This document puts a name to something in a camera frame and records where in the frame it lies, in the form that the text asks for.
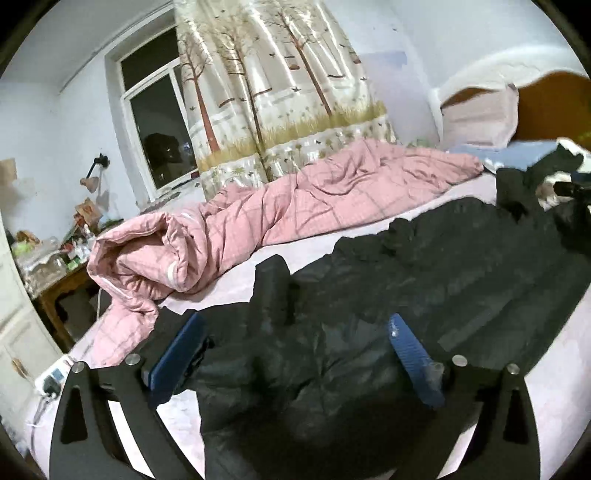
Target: black cloth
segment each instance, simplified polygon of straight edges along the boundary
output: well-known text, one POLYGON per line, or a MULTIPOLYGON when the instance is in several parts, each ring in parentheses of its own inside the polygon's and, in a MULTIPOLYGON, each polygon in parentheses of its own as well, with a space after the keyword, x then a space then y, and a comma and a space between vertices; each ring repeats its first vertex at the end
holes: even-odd
POLYGON ((521 215, 539 215, 544 209, 535 196, 536 188, 557 171, 576 171, 584 161, 582 154, 573 155, 562 145, 527 170, 499 168, 496 171, 497 205, 510 211, 516 219, 521 215))
POLYGON ((395 468, 434 413, 387 336, 399 313, 432 358, 528 372, 591 281, 573 203, 517 220, 464 198, 341 238, 290 275, 256 268, 250 302, 202 311, 197 392, 209 480, 365 479, 395 468))

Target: pink comforter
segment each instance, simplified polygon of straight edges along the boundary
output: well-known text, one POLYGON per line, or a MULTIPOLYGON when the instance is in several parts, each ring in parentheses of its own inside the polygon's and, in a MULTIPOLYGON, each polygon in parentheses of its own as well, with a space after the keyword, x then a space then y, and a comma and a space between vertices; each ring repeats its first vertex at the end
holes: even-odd
POLYGON ((88 264, 113 297, 94 359, 120 363, 152 331, 155 300, 203 289, 260 247, 397 215, 481 171, 470 155, 360 140, 261 189, 231 184, 207 203, 128 220, 99 237, 88 264))

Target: bolt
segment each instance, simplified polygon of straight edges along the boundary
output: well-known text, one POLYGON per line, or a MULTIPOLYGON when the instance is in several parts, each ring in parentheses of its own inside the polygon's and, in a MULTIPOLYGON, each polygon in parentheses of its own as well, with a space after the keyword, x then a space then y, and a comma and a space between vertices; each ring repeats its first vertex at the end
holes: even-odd
POLYGON ((519 367, 515 364, 509 364, 509 365, 507 365, 507 371, 511 375, 518 375, 519 374, 519 367))
POLYGON ((463 355, 454 355, 452 362, 456 367, 465 367, 468 364, 468 360, 463 355))
POLYGON ((84 370, 84 366, 86 364, 84 362, 76 362, 74 365, 72 365, 72 371, 75 374, 79 374, 80 372, 82 372, 84 370))
POLYGON ((138 353, 130 353, 125 357, 125 363, 132 367, 133 365, 137 365, 140 359, 141 357, 138 353))

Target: door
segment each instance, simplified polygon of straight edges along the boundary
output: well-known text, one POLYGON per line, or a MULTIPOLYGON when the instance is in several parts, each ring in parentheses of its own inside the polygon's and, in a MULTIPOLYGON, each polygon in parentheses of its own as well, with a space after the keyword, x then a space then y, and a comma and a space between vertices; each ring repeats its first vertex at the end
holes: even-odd
POLYGON ((0 416, 18 435, 24 433, 35 378, 59 357, 22 285, 0 216, 0 416))

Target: tree pattern curtain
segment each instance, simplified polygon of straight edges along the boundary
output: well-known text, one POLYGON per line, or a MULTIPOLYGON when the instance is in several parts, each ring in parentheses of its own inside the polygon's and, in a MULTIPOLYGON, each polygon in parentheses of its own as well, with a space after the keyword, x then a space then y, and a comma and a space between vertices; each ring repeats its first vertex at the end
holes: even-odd
POLYGON ((347 36, 316 0, 174 0, 206 197, 259 187, 359 137, 394 142, 347 36))

